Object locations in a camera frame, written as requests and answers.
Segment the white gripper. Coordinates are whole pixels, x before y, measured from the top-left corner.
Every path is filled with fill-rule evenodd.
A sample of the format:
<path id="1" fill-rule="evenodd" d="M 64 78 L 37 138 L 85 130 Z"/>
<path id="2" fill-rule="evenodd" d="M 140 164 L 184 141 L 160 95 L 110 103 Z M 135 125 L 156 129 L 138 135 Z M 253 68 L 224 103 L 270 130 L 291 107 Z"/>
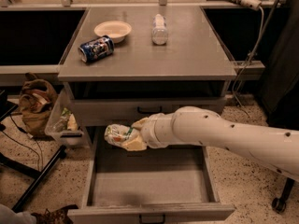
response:
<path id="1" fill-rule="evenodd" d="M 142 151 L 146 150 L 147 146 L 150 148 L 165 148 L 171 145 L 173 141 L 171 119 L 171 114 L 160 113 L 134 122 L 131 127 L 141 130 L 142 137 L 138 135 L 130 138 L 124 141 L 121 146 L 127 151 Z"/>

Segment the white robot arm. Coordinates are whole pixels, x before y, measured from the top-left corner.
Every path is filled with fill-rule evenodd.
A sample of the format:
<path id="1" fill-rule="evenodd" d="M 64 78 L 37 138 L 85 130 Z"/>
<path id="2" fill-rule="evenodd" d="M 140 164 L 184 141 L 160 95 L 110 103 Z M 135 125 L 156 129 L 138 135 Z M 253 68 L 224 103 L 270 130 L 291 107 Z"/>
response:
<path id="1" fill-rule="evenodd" d="M 232 122 L 193 106 L 152 115 L 134 128 L 134 136 L 121 144 L 129 151 L 170 145 L 218 147 L 299 180 L 299 132 L 295 130 Z"/>

